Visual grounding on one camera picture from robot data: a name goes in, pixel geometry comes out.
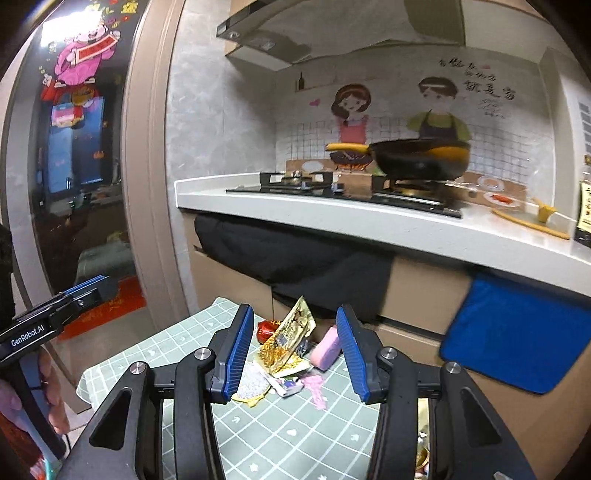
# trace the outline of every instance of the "gold wrapper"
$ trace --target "gold wrapper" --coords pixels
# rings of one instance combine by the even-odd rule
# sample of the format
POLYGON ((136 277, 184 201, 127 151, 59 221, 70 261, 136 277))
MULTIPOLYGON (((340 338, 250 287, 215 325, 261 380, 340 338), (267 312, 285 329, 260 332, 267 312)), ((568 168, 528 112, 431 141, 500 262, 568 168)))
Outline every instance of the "gold wrapper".
POLYGON ((289 360, 302 338, 309 336, 315 327, 314 317, 304 297, 300 297, 259 350, 258 363, 270 374, 276 373, 289 360))

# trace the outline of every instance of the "soy sauce bottle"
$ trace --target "soy sauce bottle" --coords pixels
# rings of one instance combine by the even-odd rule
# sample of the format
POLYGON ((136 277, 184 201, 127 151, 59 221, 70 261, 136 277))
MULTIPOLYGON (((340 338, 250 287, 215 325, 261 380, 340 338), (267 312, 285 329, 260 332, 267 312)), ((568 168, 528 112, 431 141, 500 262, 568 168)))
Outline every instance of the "soy sauce bottle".
POLYGON ((574 239, 591 248, 591 155, 585 155, 585 167, 579 185, 579 221, 574 230, 574 239))

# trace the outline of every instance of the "green checkered tablecloth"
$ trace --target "green checkered tablecloth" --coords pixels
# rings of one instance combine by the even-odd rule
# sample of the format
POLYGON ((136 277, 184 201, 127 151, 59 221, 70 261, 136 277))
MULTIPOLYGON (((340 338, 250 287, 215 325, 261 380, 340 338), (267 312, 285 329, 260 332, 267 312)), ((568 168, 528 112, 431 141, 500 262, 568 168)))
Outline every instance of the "green checkered tablecloth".
MULTIPOLYGON (((89 368, 78 395, 96 409, 125 369, 142 360, 151 367, 178 362, 209 343, 230 325, 238 305, 218 298, 210 307, 167 328, 99 365, 89 368)), ((262 318, 255 316, 255 324, 262 318)), ((248 359, 259 344, 253 336, 248 359)), ((255 407, 231 401, 213 405, 217 442, 228 480, 365 479, 378 407, 359 402, 342 355, 327 371, 322 394, 326 410, 317 410, 308 390, 281 398, 273 389, 255 407)), ((163 422, 165 480, 175 479, 173 402, 165 401, 163 422)))

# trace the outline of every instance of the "white countertop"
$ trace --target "white countertop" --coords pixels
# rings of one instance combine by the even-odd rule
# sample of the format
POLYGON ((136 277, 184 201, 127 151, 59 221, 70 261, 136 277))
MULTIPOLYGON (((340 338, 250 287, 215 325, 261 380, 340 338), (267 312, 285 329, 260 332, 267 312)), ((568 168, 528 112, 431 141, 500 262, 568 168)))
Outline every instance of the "white countertop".
POLYGON ((463 218, 339 199, 235 193, 258 173, 175 182, 177 207, 297 225, 484 265, 591 297, 591 248, 503 220, 478 205, 463 218))

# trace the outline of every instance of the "gas stove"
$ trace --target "gas stove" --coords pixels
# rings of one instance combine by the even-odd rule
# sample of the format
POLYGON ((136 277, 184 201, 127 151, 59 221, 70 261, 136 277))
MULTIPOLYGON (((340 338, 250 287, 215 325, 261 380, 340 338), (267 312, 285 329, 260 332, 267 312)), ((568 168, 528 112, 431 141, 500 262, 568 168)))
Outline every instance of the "gas stove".
POLYGON ((348 188, 346 183, 333 181, 333 172, 331 171, 266 172, 259 173, 259 181, 260 185, 227 189, 227 192, 287 194, 352 200, 462 218, 460 209, 447 194, 445 183, 437 181, 397 183, 386 177, 372 176, 371 186, 368 185, 366 191, 348 188))

